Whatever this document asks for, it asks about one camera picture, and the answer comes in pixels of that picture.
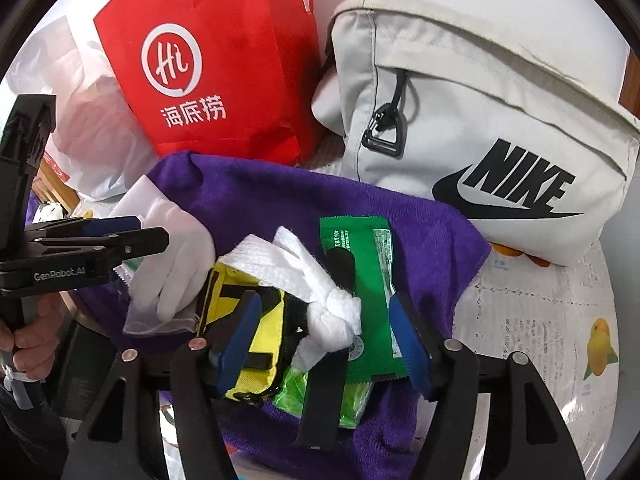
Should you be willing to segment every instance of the green packet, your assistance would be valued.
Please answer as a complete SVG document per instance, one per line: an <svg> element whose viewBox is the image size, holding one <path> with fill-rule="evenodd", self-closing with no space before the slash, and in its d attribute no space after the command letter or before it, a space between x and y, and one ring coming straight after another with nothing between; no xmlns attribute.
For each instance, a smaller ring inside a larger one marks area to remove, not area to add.
<svg viewBox="0 0 640 480"><path fill-rule="evenodd" d="M295 368L289 368L282 380L279 393L273 397L271 403L283 412L300 418L305 405L307 375ZM372 390L373 383L345 385L340 409L340 428L355 430L358 427Z"/></svg>
<svg viewBox="0 0 640 480"><path fill-rule="evenodd" d="M349 350L347 384L399 379L408 375L389 325L394 249L389 222L381 217L338 216L320 219L325 252L351 251L356 260L355 293L362 300L362 335Z"/></svg>

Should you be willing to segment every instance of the purple towel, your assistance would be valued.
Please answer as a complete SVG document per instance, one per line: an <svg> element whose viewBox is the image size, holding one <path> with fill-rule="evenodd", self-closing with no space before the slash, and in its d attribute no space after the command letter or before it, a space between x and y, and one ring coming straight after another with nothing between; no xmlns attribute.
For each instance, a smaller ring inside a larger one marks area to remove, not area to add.
<svg viewBox="0 0 640 480"><path fill-rule="evenodd" d="M29 201L27 202L27 216L24 219L25 225L33 224L33 218L36 216L38 208L40 207L40 199L33 191L29 192Z"/></svg>
<svg viewBox="0 0 640 480"><path fill-rule="evenodd" d="M451 334L456 301L489 254L489 245L455 209L339 177L181 152L159 162L149 178L207 227L218 254L228 253L248 234L271 240L284 225L318 257L320 218L387 218L394 231L394 285L407 291L419 313L430 317L445 336ZM98 322L122 347L129 344L118 333L123 305L112 293L118 313L106 313L106 294L92 290L84 297ZM155 342L153 349L178 341ZM143 347L140 341L136 346ZM218 421L229 444L294 478L404 480L416 459L410 446L417 399L408 380L378 384L360 427L340 430L334 452L294 447L297 419L270 404L257 410L230 402Z"/></svg>

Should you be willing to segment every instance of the black zipper pull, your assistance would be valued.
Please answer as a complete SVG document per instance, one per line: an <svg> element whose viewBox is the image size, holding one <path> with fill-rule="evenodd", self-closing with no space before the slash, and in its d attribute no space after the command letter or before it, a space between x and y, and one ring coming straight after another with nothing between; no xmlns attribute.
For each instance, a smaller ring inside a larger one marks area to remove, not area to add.
<svg viewBox="0 0 640 480"><path fill-rule="evenodd" d="M398 70L398 75L396 76L396 91L393 99L390 103L383 104L373 113L369 121L369 126L364 131L362 145L372 152L394 158L400 158L404 152L406 131L404 130L404 122L402 121L398 105L400 104L400 99L406 87L407 77L408 70ZM373 135L374 132L386 132L392 128L396 130L396 140L393 142L374 137Z"/></svg>

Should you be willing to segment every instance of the orange object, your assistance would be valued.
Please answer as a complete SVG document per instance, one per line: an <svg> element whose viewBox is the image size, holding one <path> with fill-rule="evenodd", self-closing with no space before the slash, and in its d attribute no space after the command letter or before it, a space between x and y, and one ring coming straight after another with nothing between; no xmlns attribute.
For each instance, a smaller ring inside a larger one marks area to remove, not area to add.
<svg viewBox="0 0 640 480"><path fill-rule="evenodd" d="M500 254L503 254L504 256L516 257L524 254L522 251L519 251L517 249L511 249L510 247L507 247L504 245L494 244L494 243L492 243L491 245L497 252L499 252Z"/></svg>
<svg viewBox="0 0 640 480"><path fill-rule="evenodd" d="M549 265L551 265L551 262L543 260L542 258L539 258L537 256L531 256L530 254L527 254L527 256L528 256L529 260L534 262L539 267L548 267Z"/></svg>

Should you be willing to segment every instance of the human hand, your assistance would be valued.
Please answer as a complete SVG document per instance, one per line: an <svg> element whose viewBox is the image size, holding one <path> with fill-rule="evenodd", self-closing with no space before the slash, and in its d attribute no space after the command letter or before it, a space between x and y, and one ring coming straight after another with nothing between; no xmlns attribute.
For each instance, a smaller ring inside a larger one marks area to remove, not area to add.
<svg viewBox="0 0 640 480"><path fill-rule="evenodd" d="M60 301L59 294L40 297L33 322L13 334L0 320L0 350L10 352L14 346L20 348L14 355L14 366L30 379L46 379L53 367L59 344L56 333L62 325Z"/></svg>
<svg viewBox="0 0 640 480"><path fill-rule="evenodd" d="M211 234L145 175L110 214L111 218L119 216L137 216L142 228L162 227L169 235L166 250L146 256L129 284L136 310L155 310L160 323L169 322L197 297L207 281L216 262Z"/></svg>

